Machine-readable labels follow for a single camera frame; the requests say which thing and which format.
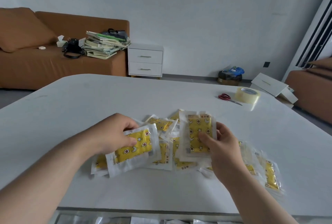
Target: tabletop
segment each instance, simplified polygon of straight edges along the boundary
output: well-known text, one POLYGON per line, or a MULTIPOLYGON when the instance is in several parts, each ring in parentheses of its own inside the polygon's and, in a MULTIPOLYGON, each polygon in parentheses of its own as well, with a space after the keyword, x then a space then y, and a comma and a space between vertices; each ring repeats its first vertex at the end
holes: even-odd
MULTIPOLYGON (((237 87, 105 75, 62 78, 0 110, 0 188, 62 140, 119 112, 138 120, 206 110, 280 169, 293 215, 332 216, 332 137, 263 93, 255 108, 218 99, 237 87)), ((226 188, 200 172, 136 169, 112 179, 75 175, 60 207, 237 214, 226 188)))

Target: drawer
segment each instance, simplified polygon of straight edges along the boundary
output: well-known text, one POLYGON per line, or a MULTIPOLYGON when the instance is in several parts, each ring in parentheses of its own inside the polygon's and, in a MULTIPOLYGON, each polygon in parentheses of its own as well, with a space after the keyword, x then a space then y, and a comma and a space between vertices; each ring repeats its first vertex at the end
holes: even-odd
POLYGON ((163 51, 129 48, 128 58, 130 62, 132 61, 162 64, 163 51))
POLYGON ((162 64, 130 62, 129 74, 145 75, 145 76, 161 76, 161 66, 162 64))

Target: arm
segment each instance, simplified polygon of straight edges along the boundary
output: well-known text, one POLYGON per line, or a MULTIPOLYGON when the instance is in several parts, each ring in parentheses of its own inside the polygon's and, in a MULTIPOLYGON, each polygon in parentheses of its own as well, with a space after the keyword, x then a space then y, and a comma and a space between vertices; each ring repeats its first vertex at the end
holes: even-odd
POLYGON ((297 224, 249 173, 241 157, 238 139, 217 122, 218 140, 205 133, 199 137, 210 148, 212 168, 230 192, 245 224, 297 224))
POLYGON ((95 154, 134 146, 123 130, 137 127, 114 114, 54 147, 0 191, 1 223, 47 223, 80 166, 95 154))

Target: red scissor handle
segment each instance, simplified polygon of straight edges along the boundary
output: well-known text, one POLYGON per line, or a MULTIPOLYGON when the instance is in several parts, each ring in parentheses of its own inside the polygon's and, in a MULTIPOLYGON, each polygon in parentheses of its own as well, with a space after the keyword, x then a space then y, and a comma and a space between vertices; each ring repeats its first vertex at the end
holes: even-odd
POLYGON ((218 98, 221 99, 221 100, 225 100, 225 101, 229 101, 230 100, 230 96, 227 95, 227 94, 225 94, 225 93, 219 95, 218 98))

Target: white wall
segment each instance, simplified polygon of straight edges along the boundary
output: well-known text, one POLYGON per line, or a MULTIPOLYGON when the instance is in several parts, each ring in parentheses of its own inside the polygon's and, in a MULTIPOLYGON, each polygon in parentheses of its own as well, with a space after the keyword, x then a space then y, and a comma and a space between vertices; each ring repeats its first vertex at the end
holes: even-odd
POLYGON ((281 79, 322 0, 18 1, 34 11, 129 20, 133 42, 164 46, 164 73, 216 76, 231 64, 245 79, 281 79))

